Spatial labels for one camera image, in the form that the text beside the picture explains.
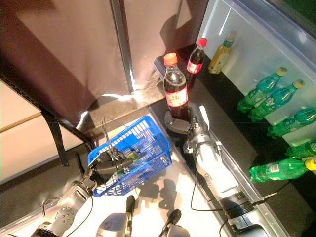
black countertop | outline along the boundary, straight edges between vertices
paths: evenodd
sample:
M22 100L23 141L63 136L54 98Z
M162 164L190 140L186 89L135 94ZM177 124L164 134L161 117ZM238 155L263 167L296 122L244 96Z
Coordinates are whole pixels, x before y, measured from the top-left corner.
M195 45L177 51L178 66L185 72L186 61ZM155 65L163 67L163 58L157 58ZM286 158L285 150L289 145L282 139L269 138L267 128L270 124L251 122L247 114L236 110L237 103L243 94L223 74L211 75L207 67L210 59L206 58L203 68L197 77L189 100L204 105L207 111L210 127L222 141L228 152L239 164L244 173L254 165L265 164ZM151 110L161 124L168 107L166 101L160 101L151 106ZM179 150L184 137L169 133ZM190 156L184 155L188 166L195 172L195 164ZM290 181L267 181L256 183L256 189L262 196L278 192L267 204L283 223L291 237L316 236L316 176L307 172L300 178Z

brown liquid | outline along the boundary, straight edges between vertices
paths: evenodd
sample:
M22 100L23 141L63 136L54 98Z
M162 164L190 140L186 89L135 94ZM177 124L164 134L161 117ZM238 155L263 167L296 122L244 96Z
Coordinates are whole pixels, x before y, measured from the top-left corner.
M167 67L167 72L163 82L164 90L168 93L181 91L186 87L186 79L177 66ZM181 106L169 106L169 110L174 119L188 120L188 102Z
M203 63L204 56L205 56L204 51L203 51L201 48L197 47L197 48L192 52L192 54L191 54L189 60L190 60L193 64L201 64L201 63ZM193 74L193 73L190 73L189 71L187 71L187 85L188 85L188 90L191 90L192 87L194 86L194 83L195 83L195 81L196 81L197 75L198 75L198 73Z

cola bottle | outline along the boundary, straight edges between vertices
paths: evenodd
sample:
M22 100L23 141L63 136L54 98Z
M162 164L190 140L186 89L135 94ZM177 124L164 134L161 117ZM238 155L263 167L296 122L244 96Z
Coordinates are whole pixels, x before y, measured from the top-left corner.
M197 47L190 55L187 64L187 86L188 90L191 90L194 86L194 82L197 78L198 73L201 71L203 60L204 60L204 47L207 44L206 38L200 38L197 43Z
M163 86L171 115L174 119L188 120L187 82L177 66L177 55L169 53L163 60L166 66Z

red bottle cap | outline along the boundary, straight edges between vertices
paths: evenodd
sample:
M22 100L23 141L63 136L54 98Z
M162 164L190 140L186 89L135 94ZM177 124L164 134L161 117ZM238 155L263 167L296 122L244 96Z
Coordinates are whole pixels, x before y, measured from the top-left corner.
M169 54L166 54L164 57L163 57L163 61L164 61L164 64L166 66L170 66L172 64L176 64L178 62L177 60L177 55L175 53L169 53Z
M206 38L200 38L199 40L198 40L198 43L197 43L197 45L199 46L199 47L202 47L202 48L204 48L205 46L206 46L206 44L207 44L207 39Z

red label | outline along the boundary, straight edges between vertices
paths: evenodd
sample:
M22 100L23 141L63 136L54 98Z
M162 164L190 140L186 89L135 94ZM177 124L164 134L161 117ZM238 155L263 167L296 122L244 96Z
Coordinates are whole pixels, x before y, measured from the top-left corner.
M188 61L188 65L187 65L187 70L188 72L190 73L193 73L193 74L197 74L201 71L201 68L202 68L202 64L194 64L194 63L191 63L191 61L189 60Z
M182 90L177 92L166 92L167 104L172 107L178 107L184 105L188 101L188 90L184 87Z

